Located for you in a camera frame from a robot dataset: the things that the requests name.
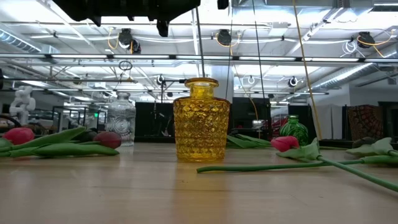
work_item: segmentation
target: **table surface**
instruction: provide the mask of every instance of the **table surface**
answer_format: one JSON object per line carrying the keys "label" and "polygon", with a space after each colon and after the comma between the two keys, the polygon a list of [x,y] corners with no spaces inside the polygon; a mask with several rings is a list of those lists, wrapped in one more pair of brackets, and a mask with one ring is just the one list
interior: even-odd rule
{"label": "table surface", "polygon": [[[115,157],[0,158],[0,223],[398,222],[398,194],[334,167],[212,172],[177,162],[174,144]],[[275,149],[227,149],[224,164],[286,164]],[[323,151],[334,160],[343,151]],[[398,182],[398,169],[355,165]]]}

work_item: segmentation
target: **textured glass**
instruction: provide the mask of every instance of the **textured glass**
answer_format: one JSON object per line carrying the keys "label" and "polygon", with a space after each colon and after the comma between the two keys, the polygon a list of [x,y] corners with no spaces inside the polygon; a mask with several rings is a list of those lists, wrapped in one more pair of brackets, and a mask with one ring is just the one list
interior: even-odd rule
{"label": "textured glass", "polygon": [[210,78],[192,78],[185,84],[190,96],[174,101],[177,157],[182,161],[224,159],[229,102],[213,97],[218,86]]}
{"label": "textured glass", "polygon": [[281,136],[294,136],[297,138],[300,146],[308,144],[308,129],[299,123],[299,117],[290,115],[287,123],[280,129]]}
{"label": "textured glass", "polygon": [[129,102],[129,93],[118,93],[118,100],[108,107],[106,130],[120,134],[122,146],[134,145],[136,107]]}

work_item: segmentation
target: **yellow glass vase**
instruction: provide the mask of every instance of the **yellow glass vase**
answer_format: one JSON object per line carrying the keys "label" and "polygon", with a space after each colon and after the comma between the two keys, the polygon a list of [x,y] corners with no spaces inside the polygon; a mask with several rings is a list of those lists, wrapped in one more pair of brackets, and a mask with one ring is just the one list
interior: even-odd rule
{"label": "yellow glass vase", "polygon": [[229,101],[213,97],[218,81],[191,78],[185,82],[190,96],[174,100],[175,143],[181,161],[224,159]]}

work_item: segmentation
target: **green glass bottle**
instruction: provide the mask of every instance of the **green glass bottle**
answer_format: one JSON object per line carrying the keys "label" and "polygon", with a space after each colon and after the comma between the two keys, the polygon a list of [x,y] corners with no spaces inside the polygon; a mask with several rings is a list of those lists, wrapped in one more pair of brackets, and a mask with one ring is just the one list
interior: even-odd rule
{"label": "green glass bottle", "polygon": [[308,144],[308,129],[299,123],[299,116],[289,115],[287,123],[279,130],[281,136],[294,136],[300,146]]}

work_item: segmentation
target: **red tulip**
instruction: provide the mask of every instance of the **red tulip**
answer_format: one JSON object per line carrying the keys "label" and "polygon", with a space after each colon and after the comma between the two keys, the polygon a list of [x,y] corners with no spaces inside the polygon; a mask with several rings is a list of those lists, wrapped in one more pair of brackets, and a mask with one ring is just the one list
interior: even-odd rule
{"label": "red tulip", "polygon": [[27,143],[35,138],[35,134],[30,128],[12,128],[3,138],[12,142],[13,145]]}
{"label": "red tulip", "polygon": [[99,141],[102,146],[116,149],[122,144],[122,138],[114,132],[102,132],[94,137],[94,141]]}
{"label": "red tulip", "polygon": [[271,140],[271,145],[278,149],[280,152],[288,151],[289,149],[296,147],[299,148],[299,141],[294,136],[278,137]]}

